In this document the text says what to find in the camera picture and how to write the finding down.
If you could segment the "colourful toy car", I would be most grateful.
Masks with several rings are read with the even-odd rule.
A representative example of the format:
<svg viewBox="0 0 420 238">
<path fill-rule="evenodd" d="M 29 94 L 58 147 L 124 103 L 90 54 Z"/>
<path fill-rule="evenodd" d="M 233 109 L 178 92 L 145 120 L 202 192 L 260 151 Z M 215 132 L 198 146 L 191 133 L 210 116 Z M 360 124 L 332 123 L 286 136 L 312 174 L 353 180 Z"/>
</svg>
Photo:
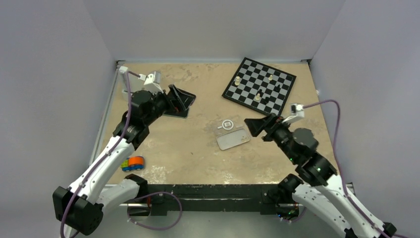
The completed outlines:
<svg viewBox="0 0 420 238">
<path fill-rule="evenodd" d="M 145 159 L 142 156 L 129 157 L 120 165 L 123 172 L 142 170 L 145 166 Z"/>
</svg>

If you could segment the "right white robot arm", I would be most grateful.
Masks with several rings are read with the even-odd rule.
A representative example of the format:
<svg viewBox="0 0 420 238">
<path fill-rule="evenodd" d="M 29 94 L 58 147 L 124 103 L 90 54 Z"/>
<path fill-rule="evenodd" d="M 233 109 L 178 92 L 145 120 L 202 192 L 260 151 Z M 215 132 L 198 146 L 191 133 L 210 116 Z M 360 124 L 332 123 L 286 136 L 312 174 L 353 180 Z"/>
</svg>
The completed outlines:
<svg viewBox="0 0 420 238">
<path fill-rule="evenodd" d="M 343 185 L 335 167 L 316 151 L 318 141 L 311 130 L 290 124 L 301 120 L 304 112 L 283 118 L 274 114 L 261 119 L 245 119 L 253 137 L 266 132 L 263 141 L 273 141 L 296 166 L 279 183 L 278 195 L 285 202 L 294 200 L 329 224 L 341 238 L 386 238 L 396 234 L 392 223 L 383 222 L 369 212 Z"/>
</svg>

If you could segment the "white phone case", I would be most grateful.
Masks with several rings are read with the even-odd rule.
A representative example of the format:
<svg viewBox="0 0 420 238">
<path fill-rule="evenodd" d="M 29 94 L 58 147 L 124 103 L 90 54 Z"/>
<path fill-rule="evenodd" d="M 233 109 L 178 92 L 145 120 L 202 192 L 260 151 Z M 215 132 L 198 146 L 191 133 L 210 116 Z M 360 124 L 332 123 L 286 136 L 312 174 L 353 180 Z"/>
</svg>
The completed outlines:
<svg viewBox="0 0 420 238">
<path fill-rule="evenodd" d="M 224 151 L 247 143 L 250 139 L 248 132 L 244 128 L 239 128 L 217 136 L 216 142 L 220 150 Z"/>
</svg>

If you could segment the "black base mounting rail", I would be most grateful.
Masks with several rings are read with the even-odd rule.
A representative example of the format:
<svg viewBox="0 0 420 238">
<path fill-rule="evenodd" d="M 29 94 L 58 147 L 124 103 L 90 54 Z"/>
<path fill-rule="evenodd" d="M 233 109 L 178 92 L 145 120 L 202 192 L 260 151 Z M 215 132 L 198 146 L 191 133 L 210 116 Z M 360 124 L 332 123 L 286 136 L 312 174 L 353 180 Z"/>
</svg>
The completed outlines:
<svg viewBox="0 0 420 238">
<path fill-rule="evenodd" d="M 276 184 L 149 184 L 129 203 L 144 204 L 153 216 L 179 210 L 258 212 L 283 219 L 300 214 L 291 193 Z"/>
</svg>

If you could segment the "black white chessboard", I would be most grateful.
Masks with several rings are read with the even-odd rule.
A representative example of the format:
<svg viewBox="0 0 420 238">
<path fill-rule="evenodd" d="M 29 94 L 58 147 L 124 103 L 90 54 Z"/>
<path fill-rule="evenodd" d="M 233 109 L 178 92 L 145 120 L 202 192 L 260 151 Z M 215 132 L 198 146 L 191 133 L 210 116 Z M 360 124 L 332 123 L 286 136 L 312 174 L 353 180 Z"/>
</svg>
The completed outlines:
<svg viewBox="0 0 420 238">
<path fill-rule="evenodd" d="M 273 75 L 272 81 L 268 80 L 270 75 Z M 241 77 L 239 86 L 234 84 L 236 76 Z M 279 116 L 285 108 L 296 78 L 295 75 L 275 67 L 244 58 L 224 89 L 222 97 L 263 115 Z M 276 85 L 280 85 L 280 92 L 275 92 Z M 263 91 L 261 99 L 269 97 L 266 105 L 254 100 L 260 89 Z"/>
</svg>

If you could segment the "white chess piece left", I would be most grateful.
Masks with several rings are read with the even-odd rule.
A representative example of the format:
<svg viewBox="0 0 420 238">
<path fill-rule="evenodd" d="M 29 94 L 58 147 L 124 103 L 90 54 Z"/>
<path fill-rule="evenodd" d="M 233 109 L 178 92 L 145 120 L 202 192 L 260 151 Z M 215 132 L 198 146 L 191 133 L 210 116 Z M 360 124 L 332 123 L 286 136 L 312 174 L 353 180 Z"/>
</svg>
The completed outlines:
<svg viewBox="0 0 420 238">
<path fill-rule="evenodd" d="M 235 84 L 236 86 L 239 86 L 239 85 L 240 85 L 240 81 L 241 81 L 241 77 L 236 76 L 236 77 L 235 77 L 234 84 Z"/>
</svg>

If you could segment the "white dispenser stand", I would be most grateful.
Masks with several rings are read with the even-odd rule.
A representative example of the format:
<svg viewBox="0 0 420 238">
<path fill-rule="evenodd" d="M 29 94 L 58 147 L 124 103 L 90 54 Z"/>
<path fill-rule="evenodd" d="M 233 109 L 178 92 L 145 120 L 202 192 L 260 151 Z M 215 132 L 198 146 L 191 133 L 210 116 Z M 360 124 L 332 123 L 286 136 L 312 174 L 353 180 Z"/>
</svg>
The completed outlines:
<svg viewBox="0 0 420 238">
<path fill-rule="evenodd" d="M 131 91 L 131 82 L 130 82 L 130 77 L 129 77 L 129 69 L 125 66 L 121 66 L 118 69 L 118 73 L 121 77 L 122 80 L 122 97 L 125 101 L 129 101 L 129 99 L 131 98 L 132 95 L 132 91 Z"/>
</svg>

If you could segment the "clear phone case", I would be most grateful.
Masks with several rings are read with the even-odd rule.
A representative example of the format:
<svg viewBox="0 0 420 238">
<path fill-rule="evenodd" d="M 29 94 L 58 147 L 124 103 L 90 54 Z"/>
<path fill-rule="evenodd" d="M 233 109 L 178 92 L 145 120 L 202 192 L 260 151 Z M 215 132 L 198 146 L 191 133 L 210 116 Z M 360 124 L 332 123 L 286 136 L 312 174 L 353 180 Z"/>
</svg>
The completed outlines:
<svg viewBox="0 0 420 238">
<path fill-rule="evenodd" d="M 244 127 L 242 118 L 238 115 L 217 118 L 212 123 L 212 129 L 216 135 L 224 134 Z"/>
</svg>

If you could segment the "phone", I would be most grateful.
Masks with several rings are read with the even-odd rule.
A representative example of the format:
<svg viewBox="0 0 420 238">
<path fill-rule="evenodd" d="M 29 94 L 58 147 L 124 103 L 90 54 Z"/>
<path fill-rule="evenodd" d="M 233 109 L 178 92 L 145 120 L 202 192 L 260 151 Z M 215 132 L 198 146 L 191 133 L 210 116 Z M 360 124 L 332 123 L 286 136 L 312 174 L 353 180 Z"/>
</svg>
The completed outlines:
<svg viewBox="0 0 420 238">
<path fill-rule="evenodd" d="M 186 119 L 188 117 L 188 114 L 189 114 L 189 109 L 186 109 L 184 111 L 180 111 L 177 109 L 169 109 L 163 113 L 164 116 L 182 118 L 182 119 Z"/>
</svg>

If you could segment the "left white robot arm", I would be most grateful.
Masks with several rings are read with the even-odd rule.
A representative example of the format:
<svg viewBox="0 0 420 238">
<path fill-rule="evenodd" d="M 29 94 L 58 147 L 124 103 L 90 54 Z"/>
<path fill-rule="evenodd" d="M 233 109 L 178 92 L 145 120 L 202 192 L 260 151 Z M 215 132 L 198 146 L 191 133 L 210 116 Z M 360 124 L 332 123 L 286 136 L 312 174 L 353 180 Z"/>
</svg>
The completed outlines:
<svg viewBox="0 0 420 238">
<path fill-rule="evenodd" d="M 120 184 L 104 189 L 115 170 L 130 157 L 149 135 L 149 126 L 164 113 L 182 113 L 194 103 L 196 95 L 169 86 L 152 93 L 136 91 L 128 96 L 128 110 L 123 114 L 105 149 L 82 175 L 67 188 L 53 192 L 56 218 L 61 222 L 60 236 L 90 235 L 104 215 L 121 203 L 141 203 L 148 197 L 147 181 L 129 175 Z"/>
</svg>

